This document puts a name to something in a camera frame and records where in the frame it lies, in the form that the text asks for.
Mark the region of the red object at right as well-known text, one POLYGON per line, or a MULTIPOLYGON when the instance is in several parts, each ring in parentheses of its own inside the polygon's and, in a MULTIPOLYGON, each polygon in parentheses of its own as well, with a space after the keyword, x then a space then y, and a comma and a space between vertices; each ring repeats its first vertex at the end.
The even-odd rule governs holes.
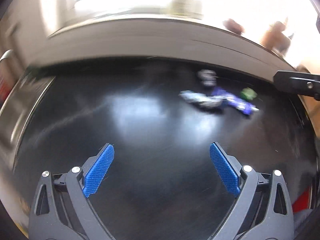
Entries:
POLYGON ((312 187, 308 187, 292 204, 293 213, 311 209, 312 203, 312 187))

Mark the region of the crumpled green packet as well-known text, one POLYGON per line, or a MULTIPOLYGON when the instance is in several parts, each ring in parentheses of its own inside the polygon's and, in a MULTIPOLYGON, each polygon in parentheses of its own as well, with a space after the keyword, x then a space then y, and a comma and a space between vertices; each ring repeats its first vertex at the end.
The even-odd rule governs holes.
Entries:
POLYGON ((256 97, 257 97, 257 93, 253 89, 251 89, 249 87, 244 88, 240 92, 240 98, 242 100, 247 101, 247 102, 252 102, 256 97))

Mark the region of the purple squeeze tube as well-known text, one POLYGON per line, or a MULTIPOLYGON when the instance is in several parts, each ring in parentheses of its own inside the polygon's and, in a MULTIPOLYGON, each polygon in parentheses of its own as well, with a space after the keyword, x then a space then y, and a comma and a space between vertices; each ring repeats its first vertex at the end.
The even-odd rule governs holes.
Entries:
POLYGON ((234 109, 237 109, 244 115, 251 115, 254 112, 259 111, 255 105, 253 105, 250 102, 247 102, 238 96, 227 92, 226 90, 220 88, 220 87, 215 87, 211 93, 212 96, 222 96, 225 98, 227 101, 227 105, 233 107, 234 109))

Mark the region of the silver crumpled wrapper back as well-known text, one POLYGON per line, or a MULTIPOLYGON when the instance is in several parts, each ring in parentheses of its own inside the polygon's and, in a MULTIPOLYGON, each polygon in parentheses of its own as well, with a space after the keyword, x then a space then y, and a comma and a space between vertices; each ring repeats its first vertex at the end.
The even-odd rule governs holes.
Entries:
POLYGON ((216 72, 213 70, 202 69, 197 72, 197 77, 205 87, 216 86, 216 72))

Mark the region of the stainless steel sink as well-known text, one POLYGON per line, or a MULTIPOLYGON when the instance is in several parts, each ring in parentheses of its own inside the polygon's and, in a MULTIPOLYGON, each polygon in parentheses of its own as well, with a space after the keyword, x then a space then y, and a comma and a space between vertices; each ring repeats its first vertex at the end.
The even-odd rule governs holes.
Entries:
POLYGON ((21 78, 1 107, 1 160, 12 170, 31 116, 53 83, 53 77, 21 78))

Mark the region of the silver foil wrapper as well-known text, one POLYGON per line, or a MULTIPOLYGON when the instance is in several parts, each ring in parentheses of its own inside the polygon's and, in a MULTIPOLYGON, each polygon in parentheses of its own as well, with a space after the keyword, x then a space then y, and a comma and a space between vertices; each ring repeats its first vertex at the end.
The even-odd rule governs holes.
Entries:
POLYGON ((191 90, 180 91, 179 96, 187 103, 204 109, 222 109, 227 105, 226 98, 220 95, 206 95, 191 90))

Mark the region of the red dish soap bottle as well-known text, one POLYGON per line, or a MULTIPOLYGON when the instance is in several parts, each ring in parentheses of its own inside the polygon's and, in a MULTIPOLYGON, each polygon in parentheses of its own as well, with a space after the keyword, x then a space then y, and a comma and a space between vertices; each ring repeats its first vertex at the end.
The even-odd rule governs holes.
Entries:
POLYGON ((3 103, 12 90, 11 74, 4 63, 1 63, 1 103, 3 103))

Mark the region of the chrome faucet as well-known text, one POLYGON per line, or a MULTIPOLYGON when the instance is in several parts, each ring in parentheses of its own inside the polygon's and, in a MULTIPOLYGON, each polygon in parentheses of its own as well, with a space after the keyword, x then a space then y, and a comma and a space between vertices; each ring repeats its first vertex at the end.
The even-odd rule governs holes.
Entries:
POLYGON ((7 50, 0 58, 0 62, 4 59, 8 59, 14 51, 12 49, 7 50))

